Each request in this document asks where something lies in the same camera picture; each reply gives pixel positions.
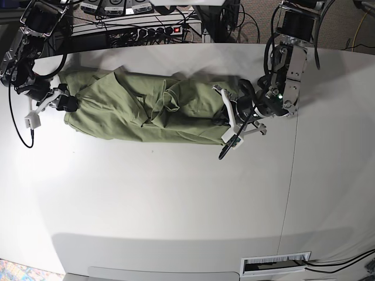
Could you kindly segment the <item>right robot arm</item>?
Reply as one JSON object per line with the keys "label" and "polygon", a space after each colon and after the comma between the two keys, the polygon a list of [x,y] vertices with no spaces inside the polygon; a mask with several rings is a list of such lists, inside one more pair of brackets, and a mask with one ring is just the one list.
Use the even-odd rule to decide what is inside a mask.
{"label": "right robot arm", "polygon": [[76,97],[68,86],[50,87],[50,82],[65,65],[67,53],[63,54],[58,67],[49,74],[33,71],[38,59],[56,28],[71,6],[79,1],[30,1],[19,22],[20,27],[1,62],[1,83],[11,86],[17,94],[23,94],[36,102],[39,109],[53,107],[58,111],[75,112],[79,107]]}

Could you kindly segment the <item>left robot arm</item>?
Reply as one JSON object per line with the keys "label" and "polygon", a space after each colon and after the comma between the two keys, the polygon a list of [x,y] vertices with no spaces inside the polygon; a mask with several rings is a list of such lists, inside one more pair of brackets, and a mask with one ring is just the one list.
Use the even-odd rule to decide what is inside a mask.
{"label": "left robot arm", "polygon": [[221,137],[225,145],[235,148],[253,132],[267,133],[262,119],[297,113],[301,79],[307,65],[306,44],[313,43],[313,30],[319,27],[325,1],[282,1],[276,8],[284,18],[271,22],[271,36],[264,52],[264,75],[257,81],[259,89],[245,79],[238,81],[238,93],[219,85],[213,89],[224,106],[216,122],[227,125]]}

